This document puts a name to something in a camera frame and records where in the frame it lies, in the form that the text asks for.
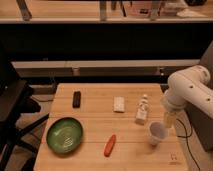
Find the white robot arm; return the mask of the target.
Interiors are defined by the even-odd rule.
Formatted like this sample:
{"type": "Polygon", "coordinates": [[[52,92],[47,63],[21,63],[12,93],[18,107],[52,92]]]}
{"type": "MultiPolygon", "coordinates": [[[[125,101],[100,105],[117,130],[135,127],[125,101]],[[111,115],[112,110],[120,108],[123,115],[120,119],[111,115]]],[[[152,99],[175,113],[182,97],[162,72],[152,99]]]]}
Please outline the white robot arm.
{"type": "Polygon", "coordinates": [[[207,87],[210,72],[201,65],[195,65],[172,73],[168,78],[168,89],[161,103],[165,109],[164,125],[171,128],[176,115],[191,103],[213,119],[213,90],[207,87]]]}

